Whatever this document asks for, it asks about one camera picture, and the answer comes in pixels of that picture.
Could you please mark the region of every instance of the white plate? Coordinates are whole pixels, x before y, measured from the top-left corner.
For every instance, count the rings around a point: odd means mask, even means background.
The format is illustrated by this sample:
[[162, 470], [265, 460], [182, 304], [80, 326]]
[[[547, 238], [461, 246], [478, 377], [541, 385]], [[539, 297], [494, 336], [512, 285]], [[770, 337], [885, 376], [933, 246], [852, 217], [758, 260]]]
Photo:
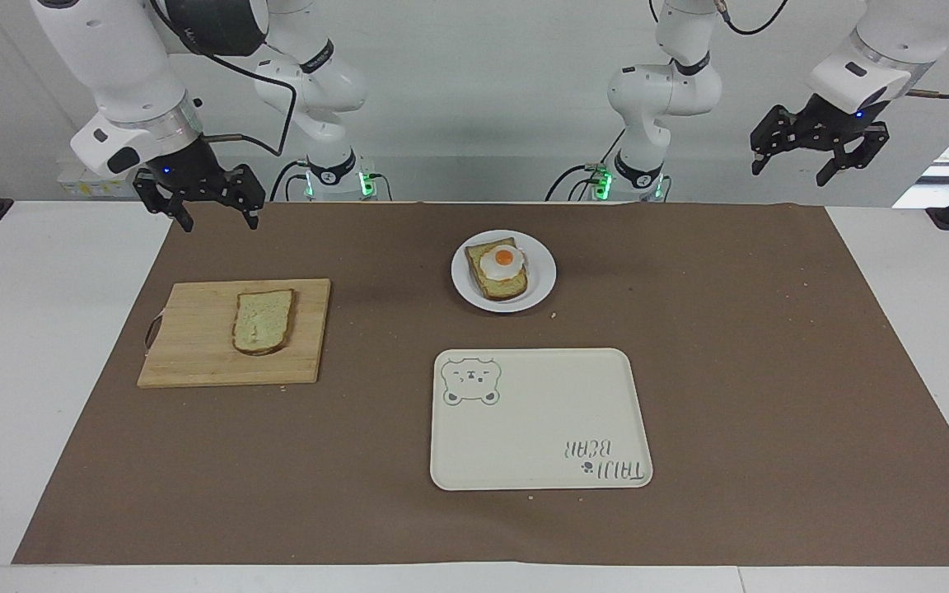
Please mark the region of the white plate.
[[[493, 243], [508, 237], [513, 237], [516, 247], [526, 255], [526, 275], [530, 278], [530, 288], [510, 301], [490, 301], [482, 296], [482, 290], [475, 282], [464, 248]], [[452, 256], [452, 284], [456, 286], [456, 291], [471, 305], [494, 314], [516, 314], [536, 307], [551, 293], [557, 275], [554, 258], [547, 247], [534, 237], [517, 231], [494, 230], [479, 233], [465, 240]]]
[[641, 488], [654, 474], [620, 350], [448, 350], [433, 393], [430, 476], [445, 491]]

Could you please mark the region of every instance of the white tray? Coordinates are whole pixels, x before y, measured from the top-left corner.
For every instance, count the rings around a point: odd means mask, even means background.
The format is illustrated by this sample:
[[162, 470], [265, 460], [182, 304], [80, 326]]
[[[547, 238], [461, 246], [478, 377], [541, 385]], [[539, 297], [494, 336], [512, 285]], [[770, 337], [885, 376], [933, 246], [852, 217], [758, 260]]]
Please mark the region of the white tray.
[[446, 491], [641, 488], [654, 474], [620, 350], [447, 350], [433, 393], [430, 475]]

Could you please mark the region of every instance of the wooden cutting board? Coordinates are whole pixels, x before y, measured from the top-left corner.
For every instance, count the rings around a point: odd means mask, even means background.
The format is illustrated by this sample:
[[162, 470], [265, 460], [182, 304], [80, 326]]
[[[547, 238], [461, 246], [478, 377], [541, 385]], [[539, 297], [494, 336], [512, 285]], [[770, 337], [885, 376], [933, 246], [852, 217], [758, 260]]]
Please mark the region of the wooden cutting board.
[[[278, 353], [250, 357], [233, 348], [236, 299], [245, 292], [291, 288], [294, 330]], [[328, 316], [328, 280], [176, 284], [138, 387], [208, 387], [316, 383]]]

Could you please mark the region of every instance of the fried egg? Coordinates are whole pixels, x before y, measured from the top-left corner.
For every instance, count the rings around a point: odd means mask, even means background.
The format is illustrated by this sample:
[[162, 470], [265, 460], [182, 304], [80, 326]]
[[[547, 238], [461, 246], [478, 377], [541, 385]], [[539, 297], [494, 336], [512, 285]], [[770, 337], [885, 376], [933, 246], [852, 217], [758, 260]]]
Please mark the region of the fried egg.
[[485, 277], [497, 282], [512, 280], [522, 273], [525, 264], [526, 256], [511, 245], [494, 247], [479, 261]]

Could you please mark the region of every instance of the egg yolk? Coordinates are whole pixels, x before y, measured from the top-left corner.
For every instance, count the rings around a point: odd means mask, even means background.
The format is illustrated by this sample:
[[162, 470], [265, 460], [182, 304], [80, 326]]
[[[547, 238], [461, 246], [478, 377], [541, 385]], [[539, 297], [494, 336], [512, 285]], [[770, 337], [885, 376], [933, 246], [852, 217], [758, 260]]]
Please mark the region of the egg yolk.
[[515, 253], [500, 250], [497, 252], [497, 263], [501, 266], [511, 266], [515, 263]]

